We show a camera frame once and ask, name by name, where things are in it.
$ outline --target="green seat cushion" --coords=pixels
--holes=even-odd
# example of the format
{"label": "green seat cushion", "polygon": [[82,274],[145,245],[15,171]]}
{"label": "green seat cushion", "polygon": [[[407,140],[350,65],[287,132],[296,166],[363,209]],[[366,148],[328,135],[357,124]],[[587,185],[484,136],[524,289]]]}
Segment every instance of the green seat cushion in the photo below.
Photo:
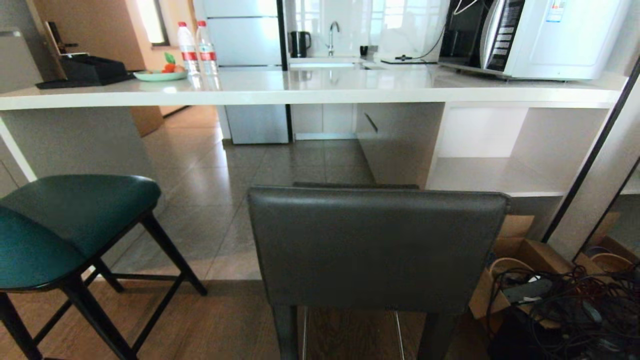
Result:
{"label": "green seat cushion", "polygon": [[0,289],[76,270],[159,197],[155,182],[137,176],[51,176],[15,190],[0,200]]}

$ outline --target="kitchen counter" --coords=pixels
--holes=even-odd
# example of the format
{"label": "kitchen counter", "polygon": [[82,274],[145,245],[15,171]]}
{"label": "kitchen counter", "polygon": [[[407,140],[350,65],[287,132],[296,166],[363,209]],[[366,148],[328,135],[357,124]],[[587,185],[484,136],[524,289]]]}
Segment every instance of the kitchen counter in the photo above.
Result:
{"label": "kitchen counter", "polygon": [[409,70],[314,69],[222,72],[196,86],[188,80],[0,94],[0,110],[151,105],[340,104],[374,102],[544,102],[608,108],[626,78],[595,82],[503,81],[437,65]]}

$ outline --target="green leaf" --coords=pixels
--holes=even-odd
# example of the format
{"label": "green leaf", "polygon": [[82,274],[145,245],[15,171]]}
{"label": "green leaf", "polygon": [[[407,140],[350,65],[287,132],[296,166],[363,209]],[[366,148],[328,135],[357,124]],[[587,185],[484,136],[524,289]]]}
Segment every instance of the green leaf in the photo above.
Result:
{"label": "green leaf", "polygon": [[170,64],[175,64],[175,58],[170,53],[164,53],[164,59]]}

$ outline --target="wooden door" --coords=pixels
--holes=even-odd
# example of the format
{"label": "wooden door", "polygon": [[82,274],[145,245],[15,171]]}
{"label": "wooden door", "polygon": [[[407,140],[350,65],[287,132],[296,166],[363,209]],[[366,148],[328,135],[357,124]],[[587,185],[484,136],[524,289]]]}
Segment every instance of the wooden door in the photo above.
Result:
{"label": "wooden door", "polygon": [[[73,53],[86,52],[122,61],[127,70],[145,68],[140,45],[125,0],[32,0],[43,22],[53,21]],[[140,136],[163,123],[157,106],[131,108]]]}

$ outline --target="water bottle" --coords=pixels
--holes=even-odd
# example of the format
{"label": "water bottle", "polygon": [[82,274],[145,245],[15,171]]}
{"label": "water bottle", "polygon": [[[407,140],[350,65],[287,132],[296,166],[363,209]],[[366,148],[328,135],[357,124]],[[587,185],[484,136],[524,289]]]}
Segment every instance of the water bottle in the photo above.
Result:
{"label": "water bottle", "polygon": [[200,51],[200,60],[202,61],[202,70],[207,75],[215,75],[218,73],[218,64],[216,57],[216,49],[209,38],[207,31],[207,23],[198,21],[198,30],[196,31],[196,43],[198,43],[198,51]]}
{"label": "water bottle", "polygon": [[199,74],[200,67],[198,66],[196,44],[193,40],[193,35],[189,31],[189,28],[187,28],[187,23],[184,21],[178,22],[178,44],[180,45],[180,52],[184,60],[184,67],[189,75]]}

